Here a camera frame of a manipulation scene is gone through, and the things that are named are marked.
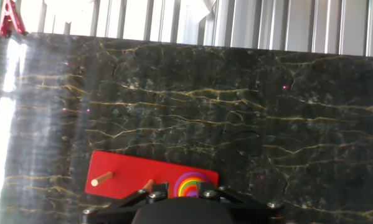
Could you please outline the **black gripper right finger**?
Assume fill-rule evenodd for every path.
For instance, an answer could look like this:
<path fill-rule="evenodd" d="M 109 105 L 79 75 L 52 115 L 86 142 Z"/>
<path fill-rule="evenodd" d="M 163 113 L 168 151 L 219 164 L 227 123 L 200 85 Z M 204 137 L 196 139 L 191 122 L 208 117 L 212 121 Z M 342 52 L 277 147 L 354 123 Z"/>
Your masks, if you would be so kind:
<path fill-rule="evenodd" d="M 225 186 L 199 182 L 198 198 L 218 202 L 232 219 L 232 223 L 285 224 L 285 206 L 280 202 L 261 203 Z"/>

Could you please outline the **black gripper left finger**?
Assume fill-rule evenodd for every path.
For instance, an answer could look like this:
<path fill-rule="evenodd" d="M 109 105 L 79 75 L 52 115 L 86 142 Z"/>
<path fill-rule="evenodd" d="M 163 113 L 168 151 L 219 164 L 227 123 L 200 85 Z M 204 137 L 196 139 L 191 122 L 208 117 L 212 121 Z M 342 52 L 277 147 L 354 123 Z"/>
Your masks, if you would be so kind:
<path fill-rule="evenodd" d="M 168 183 L 153 184 L 150 189 L 139 189 L 108 207 L 89 207 L 80 214 L 80 223 L 114 224 L 132 223 L 136 213 L 144 205 L 168 198 Z"/>

